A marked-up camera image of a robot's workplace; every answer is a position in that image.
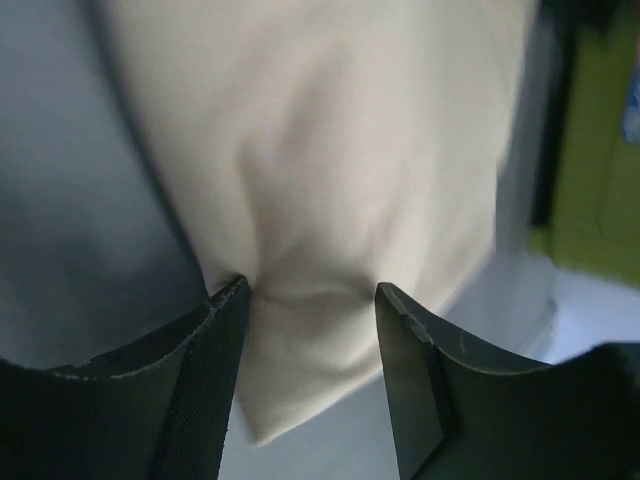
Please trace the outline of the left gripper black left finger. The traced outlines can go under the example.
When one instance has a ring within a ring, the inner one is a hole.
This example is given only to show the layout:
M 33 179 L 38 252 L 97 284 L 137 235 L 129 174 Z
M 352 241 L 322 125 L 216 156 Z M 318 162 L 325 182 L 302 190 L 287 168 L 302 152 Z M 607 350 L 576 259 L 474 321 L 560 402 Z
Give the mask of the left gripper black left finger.
M 1 364 L 5 479 L 214 479 L 251 290 L 201 306 L 79 366 Z

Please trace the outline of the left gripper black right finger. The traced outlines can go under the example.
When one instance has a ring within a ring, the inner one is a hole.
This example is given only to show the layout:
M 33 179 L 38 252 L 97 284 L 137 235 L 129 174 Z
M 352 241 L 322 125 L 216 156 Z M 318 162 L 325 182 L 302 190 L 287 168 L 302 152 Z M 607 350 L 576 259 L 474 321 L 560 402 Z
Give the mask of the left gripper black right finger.
M 604 343 L 558 364 L 442 319 L 397 286 L 375 294 L 403 479 L 635 479 L 639 347 Z

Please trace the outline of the beige t shirt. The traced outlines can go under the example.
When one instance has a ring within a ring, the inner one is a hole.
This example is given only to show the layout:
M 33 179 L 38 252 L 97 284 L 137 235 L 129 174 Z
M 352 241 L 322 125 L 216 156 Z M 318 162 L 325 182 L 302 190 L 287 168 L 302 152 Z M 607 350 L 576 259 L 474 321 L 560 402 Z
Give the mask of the beige t shirt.
M 267 443 L 381 369 L 373 297 L 447 310 L 494 246 L 534 1 L 102 1 L 152 166 Z

